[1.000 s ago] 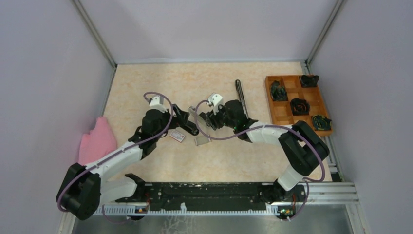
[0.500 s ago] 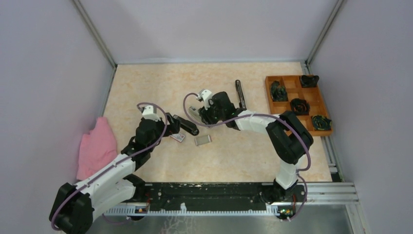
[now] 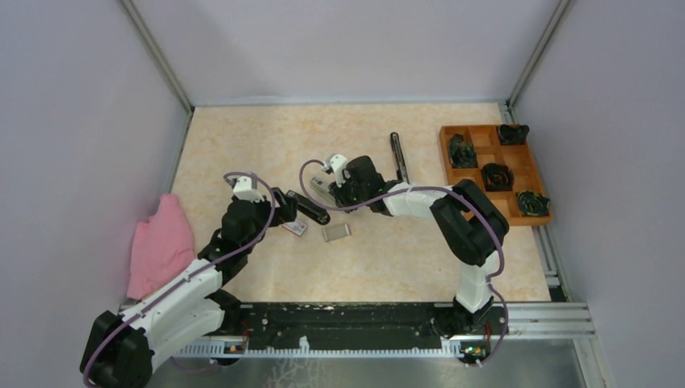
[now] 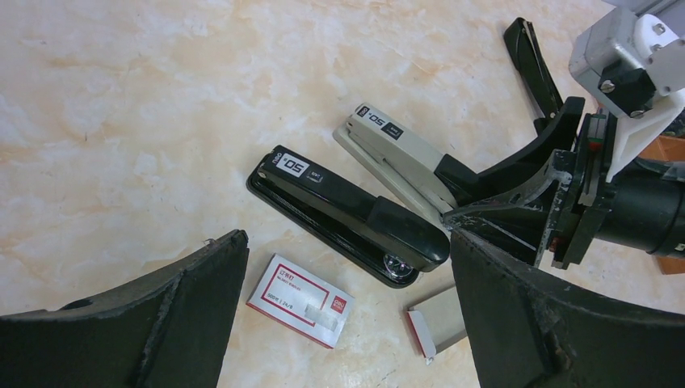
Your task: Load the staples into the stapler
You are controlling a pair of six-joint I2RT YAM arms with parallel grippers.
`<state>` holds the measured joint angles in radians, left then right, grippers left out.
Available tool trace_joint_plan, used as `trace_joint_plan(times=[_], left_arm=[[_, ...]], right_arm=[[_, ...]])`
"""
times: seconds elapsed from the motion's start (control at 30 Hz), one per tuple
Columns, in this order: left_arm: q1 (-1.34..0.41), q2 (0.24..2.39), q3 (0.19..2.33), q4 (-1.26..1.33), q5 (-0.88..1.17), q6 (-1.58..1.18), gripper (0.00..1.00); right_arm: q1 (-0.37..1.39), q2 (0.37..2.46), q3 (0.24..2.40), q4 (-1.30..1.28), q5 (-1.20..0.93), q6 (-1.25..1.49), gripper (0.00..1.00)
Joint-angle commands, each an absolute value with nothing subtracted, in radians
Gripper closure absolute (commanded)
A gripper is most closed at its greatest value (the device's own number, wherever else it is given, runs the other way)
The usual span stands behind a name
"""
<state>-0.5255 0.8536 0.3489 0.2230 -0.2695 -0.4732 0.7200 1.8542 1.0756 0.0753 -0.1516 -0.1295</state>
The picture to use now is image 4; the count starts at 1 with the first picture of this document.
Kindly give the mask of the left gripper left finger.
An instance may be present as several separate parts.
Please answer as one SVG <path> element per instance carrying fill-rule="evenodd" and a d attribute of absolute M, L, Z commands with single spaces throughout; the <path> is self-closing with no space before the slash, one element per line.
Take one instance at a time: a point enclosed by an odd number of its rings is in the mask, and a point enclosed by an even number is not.
<path fill-rule="evenodd" d="M 233 230 L 59 310 L 1 318 L 4 387 L 214 387 L 246 274 Z"/>

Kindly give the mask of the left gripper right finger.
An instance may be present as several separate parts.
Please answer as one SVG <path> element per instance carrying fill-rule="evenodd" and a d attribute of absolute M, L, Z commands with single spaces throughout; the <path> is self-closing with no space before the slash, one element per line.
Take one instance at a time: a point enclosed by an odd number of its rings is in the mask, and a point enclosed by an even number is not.
<path fill-rule="evenodd" d="M 684 317 L 584 289 L 464 231 L 454 274 L 483 387 L 681 387 Z"/>

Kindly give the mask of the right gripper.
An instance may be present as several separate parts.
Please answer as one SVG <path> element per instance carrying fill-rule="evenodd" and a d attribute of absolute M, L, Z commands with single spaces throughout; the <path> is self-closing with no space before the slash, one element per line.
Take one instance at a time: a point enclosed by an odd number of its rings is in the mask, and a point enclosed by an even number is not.
<path fill-rule="evenodd" d="M 478 173 L 476 187 L 457 201 L 465 206 L 443 214 L 443 225 L 533 267 L 546 248 L 555 268 L 580 264 L 609 213 L 617 124 L 608 112 L 586 114 L 580 124 L 584 106 L 582 97 L 567 98 L 541 134 Z"/>

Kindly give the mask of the red white staple box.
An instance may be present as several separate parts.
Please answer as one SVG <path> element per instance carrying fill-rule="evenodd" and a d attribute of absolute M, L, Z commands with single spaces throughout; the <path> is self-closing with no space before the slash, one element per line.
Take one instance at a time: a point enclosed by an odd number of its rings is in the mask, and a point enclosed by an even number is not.
<path fill-rule="evenodd" d="M 246 304 L 322 347 L 333 349 L 355 298 L 274 254 Z"/>

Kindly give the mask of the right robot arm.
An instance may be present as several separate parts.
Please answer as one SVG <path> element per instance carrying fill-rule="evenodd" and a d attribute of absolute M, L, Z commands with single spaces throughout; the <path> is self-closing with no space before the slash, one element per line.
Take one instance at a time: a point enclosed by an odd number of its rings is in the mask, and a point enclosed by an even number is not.
<path fill-rule="evenodd" d="M 594 239 L 683 258 L 684 165 L 634 158 L 610 175 L 617 120 L 584 104 L 568 98 L 533 141 L 482 172 L 444 156 L 435 175 L 456 199 L 444 226 L 531 266 L 546 251 L 555 268 L 579 264 Z"/>

